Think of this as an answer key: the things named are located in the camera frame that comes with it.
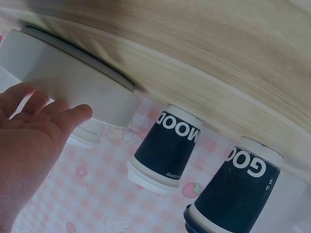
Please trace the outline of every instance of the paper cup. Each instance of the paper cup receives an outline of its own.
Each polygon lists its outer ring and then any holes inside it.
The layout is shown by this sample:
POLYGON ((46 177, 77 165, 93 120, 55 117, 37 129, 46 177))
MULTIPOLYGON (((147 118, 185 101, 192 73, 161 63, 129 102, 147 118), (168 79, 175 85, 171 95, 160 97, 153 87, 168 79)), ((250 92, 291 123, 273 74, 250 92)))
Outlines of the paper cup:
POLYGON ((189 233, 249 233, 280 173, 283 158, 243 137, 184 212, 189 233))
POLYGON ((202 125, 196 117, 170 105, 127 163, 128 178, 156 193, 174 191, 202 125))

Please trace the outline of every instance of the wooden surface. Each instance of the wooden surface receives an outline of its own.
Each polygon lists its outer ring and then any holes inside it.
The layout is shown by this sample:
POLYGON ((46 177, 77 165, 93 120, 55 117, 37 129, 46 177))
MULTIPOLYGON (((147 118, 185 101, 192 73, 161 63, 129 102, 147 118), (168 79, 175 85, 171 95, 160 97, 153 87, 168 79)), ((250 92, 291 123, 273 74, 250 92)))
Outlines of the wooden surface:
POLYGON ((311 3, 0 0, 0 23, 83 47, 145 95, 277 150, 311 182, 311 3))

